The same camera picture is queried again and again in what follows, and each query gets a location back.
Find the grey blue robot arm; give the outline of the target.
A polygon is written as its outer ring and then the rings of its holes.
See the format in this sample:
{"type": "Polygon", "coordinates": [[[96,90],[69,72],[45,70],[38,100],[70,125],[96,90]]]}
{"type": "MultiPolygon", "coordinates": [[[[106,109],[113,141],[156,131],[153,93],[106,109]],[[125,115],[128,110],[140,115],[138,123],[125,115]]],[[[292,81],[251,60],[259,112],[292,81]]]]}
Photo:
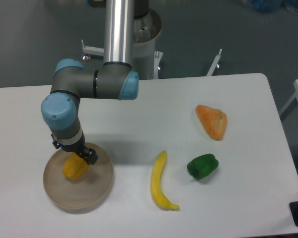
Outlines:
{"type": "Polygon", "coordinates": [[[51,92],[41,104],[56,149],[74,152],[88,165],[95,164],[98,156],[86,147],[78,118],[80,100],[137,98],[139,74],[132,70],[134,19],[148,12],[147,0],[106,1],[103,68],[88,73],[73,59],[57,64],[51,92]]]}

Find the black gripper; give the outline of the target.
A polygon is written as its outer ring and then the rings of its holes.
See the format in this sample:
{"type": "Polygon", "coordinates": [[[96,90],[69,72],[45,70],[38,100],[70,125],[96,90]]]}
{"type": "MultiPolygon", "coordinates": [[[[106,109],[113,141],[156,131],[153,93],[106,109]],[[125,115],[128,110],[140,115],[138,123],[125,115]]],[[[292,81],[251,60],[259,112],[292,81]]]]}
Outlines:
{"type": "Polygon", "coordinates": [[[84,159],[88,165],[94,165],[98,160],[96,151],[85,146],[84,134],[74,136],[69,139],[59,139],[51,134],[52,144],[56,149],[62,149],[66,152],[75,152],[80,158],[84,159]]]}

